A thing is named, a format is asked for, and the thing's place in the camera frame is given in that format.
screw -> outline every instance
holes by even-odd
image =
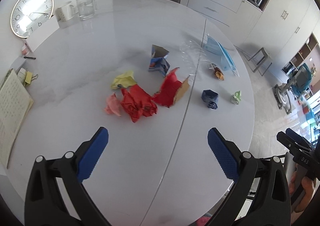
[[[64,155],[65,158],[71,158],[73,157],[73,152],[69,151]]]
[[[43,156],[38,156],[38,157],[36,158],[36,162],[37,162],[37,163],[41,162],[42,160],[43,160]]]
[[[273,157],[273,161],[275,161],[276,163],[280,162],[280,158],[279,157]]]
[[[243,152],[243,157],[249,159],[251,157],[251,154],[249,152]]]

pink cloth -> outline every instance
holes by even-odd
[[[211,217],[202,216],[196,220],[196,226],[205,226],[205,224],[211,219]]]

yellow sticky note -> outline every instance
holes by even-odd
[[[27,71],[26,79],[24,80],[27,84],[31,84],[32,72]]]

white box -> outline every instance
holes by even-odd
[[[37,28],[28,38],[23,38],[23,42],[34,52],[50,35],[59,28],[56,16],[52,16],[41,27]]]

clock hand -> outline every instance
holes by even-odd
[[[30,15],[31,15],[32,13],[38,13],[38,14],[49,15],[48,13],[41,13],[41,12],[31,12],[31,13],[29,14],[29,16],[30,16]]]

